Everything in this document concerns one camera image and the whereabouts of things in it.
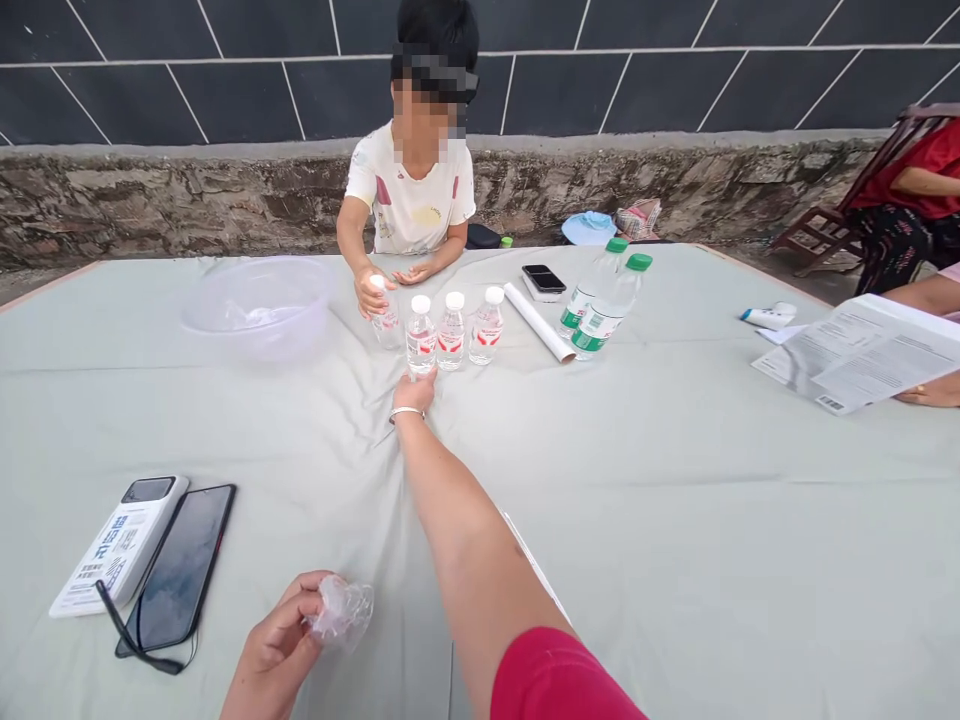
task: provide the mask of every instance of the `water bottle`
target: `water bottle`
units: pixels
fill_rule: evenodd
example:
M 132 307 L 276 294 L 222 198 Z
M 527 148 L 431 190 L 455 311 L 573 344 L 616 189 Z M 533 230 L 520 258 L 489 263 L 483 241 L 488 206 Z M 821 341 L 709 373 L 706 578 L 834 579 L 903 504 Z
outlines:
M 606 250 L 593 261 L 587 274 L 577 283 L 577 289 L 573 291 L 567 309 L 560 317 L 560 337 L 569 338 L 573 335 L 593 299 L 613 284 L 627 245 L 623 238 L 611 238 Z
M 652 262 L 649 255 L 631 255 L 613 285 L 590 302 L 571 340 L 577 351 L 577 360 L 592 360 L 606 345 L 637 301 L 643 273 Z
M 407 364 L 414 375 L 426 375 L 437 364 L 437 328 L 430 319 L 430 298 L 415 295 L 407 321 Z
M 383 309 L 382 315 L 375 313 L 372 315 L 373 330 L 377 334 L 377 340 L 380 341 L 380 347 L 384 350 L 396 350 L 402 344 L 397 298 L 392 291 L 387 290 L 383 275 L 371 275 L 370 284 L 382 292 L 383 299 L 387 301 L 387 307 Z
M 502 287 L 488 287 L 483 296 L 485 302 L 477 310 L 470 335 L 470 362 L 476 365 L 489 365 L 497 352 L 497 342 L 503 332 L 503 316 L 500 303 L 503 302 Z
M 437 330 L 437 365 L 456 370 L 463 362 L 463 293 L 447 293 L 447 311 Z

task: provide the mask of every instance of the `wooden chair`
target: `wooden chair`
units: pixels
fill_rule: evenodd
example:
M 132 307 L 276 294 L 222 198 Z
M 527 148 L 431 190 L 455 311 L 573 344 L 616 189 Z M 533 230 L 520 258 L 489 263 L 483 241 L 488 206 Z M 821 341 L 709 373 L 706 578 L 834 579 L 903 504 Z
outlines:
M 807 210 L 773 241 L 768 252 L 787 247 L 799 253 L 805 265 L 794 273 L 797 277 L 806 277 L 841 250 L 862 257 L 862 248 L 855 245 L 860 238 L 844 219 L 850 203 L 874 175 L 903 155 L 907 148 L 957 117 L 960 117 L 960 103 L 908 107 L 897 118 L 893 134 L 877 150 L 843 200 L 836 207 L 815 205 Z M 809 239 L 801 242 L 799 238 L 804 235 L 813 238 L 813 242 Z

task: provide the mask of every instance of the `hand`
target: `hand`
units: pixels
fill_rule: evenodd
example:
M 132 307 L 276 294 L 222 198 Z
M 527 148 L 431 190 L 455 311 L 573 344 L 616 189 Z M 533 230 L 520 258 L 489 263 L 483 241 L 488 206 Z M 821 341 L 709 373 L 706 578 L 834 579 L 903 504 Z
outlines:
M 390 282 L 387 274 L 371 265 L 358 272 L 353 277 L 353 289 L 357 293 L 357 300 L 360 303 L 360 314 L 364 320 L 369 320 L 370 315 L 383 315 L 383 309 L 387 307 L 387 301 L 383 293 L 370 284 L 370 278 L 374 275 L 383 275 L 388 290 L 396 290 L 397 286 Z
M 436 380 L 436 368 L 431 370 L 427 375 L 418 376 L 416 382 L 404 373 L 403 377 L 400 378 L 400 382 L 397 383 L 397 389 L 393 391 L 393 406 L 395 408 L 413 407 L 421 412 L 426 412 L 433 403 L 434 383 Z
M 431 259 L 425 263 L 414 265 L 405 273 L 394 273 L 393 277 L 401 285 L 416 285 L 422 283 L 428 277 L 436 275 L 438 270 L 437 264 Z
M 320 614 L 318 592 L 327 570 L 304 573 L 247 636 L 220 720 L 287 720 L 297 692 L 320 657 L 320 643 L 303 619 Z
M 960 372 L 918 385 L 897 395 L 897 400 L 929 407 L 960 407 Z

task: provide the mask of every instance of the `white t-shirt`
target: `white t-shirt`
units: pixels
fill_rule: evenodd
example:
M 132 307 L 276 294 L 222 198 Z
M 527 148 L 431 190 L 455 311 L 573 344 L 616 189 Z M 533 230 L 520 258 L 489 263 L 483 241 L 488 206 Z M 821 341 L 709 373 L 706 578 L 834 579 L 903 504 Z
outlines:
M 432 252 L 447 239 L 448 227 L 466 222 L 477 211 L 470 150 L 462 139 L 448 141 L 446 159 L 423 180 L 414 180 L 394 154 L 391 124 L 357 143 L 346 194 L 373 211 L 376 252 Z

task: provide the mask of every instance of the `clear plastic bowl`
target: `clear plastic bowl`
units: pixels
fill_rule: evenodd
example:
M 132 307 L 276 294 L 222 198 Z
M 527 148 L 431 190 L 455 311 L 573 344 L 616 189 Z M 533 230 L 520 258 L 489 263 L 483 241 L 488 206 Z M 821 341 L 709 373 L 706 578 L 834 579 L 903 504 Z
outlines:
M 330 273 L 305 257 L 244 260 L 193 289 L 183 326 L 231 355 L 282 362 L 316 346 L 327 324 Z

